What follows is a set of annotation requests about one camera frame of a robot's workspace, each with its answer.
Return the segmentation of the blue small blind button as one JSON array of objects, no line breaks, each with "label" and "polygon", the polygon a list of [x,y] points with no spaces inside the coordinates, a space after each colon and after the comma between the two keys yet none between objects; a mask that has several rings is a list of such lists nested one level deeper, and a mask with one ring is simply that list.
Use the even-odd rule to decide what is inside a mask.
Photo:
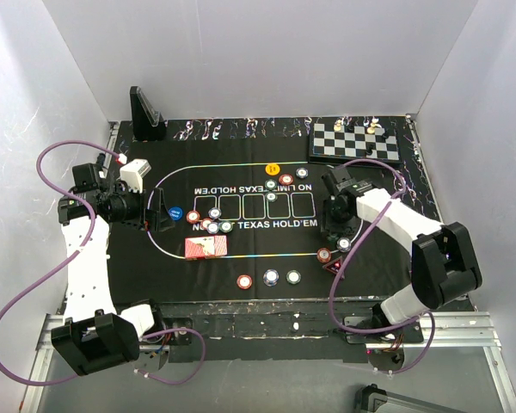
[{"label": "blue small blind button", "polygon": [[179,221],[183,217],[183,210],[178,206],[171,207],[168,213],[174,221]]}]

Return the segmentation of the black triangular all-in marker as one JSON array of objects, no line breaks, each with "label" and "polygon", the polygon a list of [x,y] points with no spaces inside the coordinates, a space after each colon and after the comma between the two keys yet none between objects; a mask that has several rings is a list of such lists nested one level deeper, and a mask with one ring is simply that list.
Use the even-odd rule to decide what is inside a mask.
[{"label": "black triangular all-in marker", "polygon": [[325,263],[322,268],[333,274],[333,275],[337,275],[339,273],[339,271],[341,270],[341,265],[343,263],[343,258],[341,256],[335,258],[334,260],[330,261],[330,262],[327,262]]}]

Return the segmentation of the red playing card deck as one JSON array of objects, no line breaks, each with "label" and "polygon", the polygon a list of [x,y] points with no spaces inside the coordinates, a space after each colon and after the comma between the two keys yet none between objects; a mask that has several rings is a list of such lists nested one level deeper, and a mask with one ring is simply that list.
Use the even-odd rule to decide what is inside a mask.
[{"label": "red playing card deck", "polygon": [[213,235],[189,237],[185,239],[184,256],[186,260],[210,259],[227,256],[227,237]]}]

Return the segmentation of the yellow dealer button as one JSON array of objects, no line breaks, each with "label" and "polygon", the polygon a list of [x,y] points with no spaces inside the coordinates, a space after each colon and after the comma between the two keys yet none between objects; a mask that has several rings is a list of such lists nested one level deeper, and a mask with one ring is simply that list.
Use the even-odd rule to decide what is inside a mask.
[{"label": "yellow dealer button", "polygon": [[277,176],[280,173],[280,166],[277,163],[268,163],[265,166],[265,172],[269,176]]}]

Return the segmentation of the green poker chip stack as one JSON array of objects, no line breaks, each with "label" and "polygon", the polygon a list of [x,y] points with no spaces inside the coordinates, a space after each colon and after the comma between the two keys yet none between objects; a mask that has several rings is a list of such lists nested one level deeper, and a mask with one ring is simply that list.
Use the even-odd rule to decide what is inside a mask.
[{"label": "green poker chip stack", "polygon": [[301,274],[297,270],[288,271],[286,280],[289,284],[296,285],[301,281]]}]

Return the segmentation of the red poker chip stack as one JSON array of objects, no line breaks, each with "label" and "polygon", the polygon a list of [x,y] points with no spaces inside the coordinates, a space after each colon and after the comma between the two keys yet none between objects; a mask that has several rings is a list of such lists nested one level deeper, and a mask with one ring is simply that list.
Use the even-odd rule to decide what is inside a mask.
[{"label": "red poker chip stack", "polygon": [[252,278],[247,275],[247,274],[241,274],[240,276],[237,277],[237,280],[236,280],[236,285],[242,289],[242,290],[246,290],[246,289],[249,289],[252,287],[252,284],[253,284],[253,280]]}]

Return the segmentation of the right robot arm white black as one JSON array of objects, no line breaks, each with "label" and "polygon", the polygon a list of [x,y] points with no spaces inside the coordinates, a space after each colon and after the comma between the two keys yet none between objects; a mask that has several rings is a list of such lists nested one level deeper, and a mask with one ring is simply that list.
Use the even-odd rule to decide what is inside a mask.
[{"label": "right robot arm white black", "polygon": [[340,329],[391,342],[419,316],[438,310],[482,285],[476,252],[464,225],[444,224],[425,217],[402,203],[402,190],[391,194],[367,180],[359,181],[350,175],[346,164],[328,170],[322,181],[329,192],[323,223],[343,225],[353,218],[368,223],[367,229],[352,243],[336,281],[341,280],[361,244],[376,229],[402,246],[411,264],[409,284],[375,305],[369,323],[353,327],[338,322]]}]

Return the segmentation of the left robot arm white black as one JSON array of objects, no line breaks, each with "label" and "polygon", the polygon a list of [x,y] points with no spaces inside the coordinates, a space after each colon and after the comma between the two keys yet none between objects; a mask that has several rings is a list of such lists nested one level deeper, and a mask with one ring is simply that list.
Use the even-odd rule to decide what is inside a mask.
[{"label": "left robot arm white black", "polygon": [[152,299],[116,311],[108,279],[108,239],[113,223],[137,231],[173,227],[163,191],[153,206],[144,204],[144,176],[151,167],[135,159],[116,180],[99,163],[74,167],[74,186],[58,203],[58,222],[69,254],[64,323],[52,330],[52,345],[79,376],[116,367],[139,357],[142,340],[160,342],[166,324]]}]

